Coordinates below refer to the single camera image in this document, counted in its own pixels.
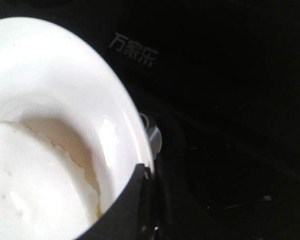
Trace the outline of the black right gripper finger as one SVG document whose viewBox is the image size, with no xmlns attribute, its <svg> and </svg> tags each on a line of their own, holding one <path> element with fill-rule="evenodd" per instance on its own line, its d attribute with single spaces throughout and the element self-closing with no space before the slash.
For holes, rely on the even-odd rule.
<svg viewBox="0 0 300 240">
<path fill-rule="evenodd" d="M 129 182 L 102 217 L 79 240 L 151 240 L 153 183 L 150 169 L 136 164 Z"/>
</svg>

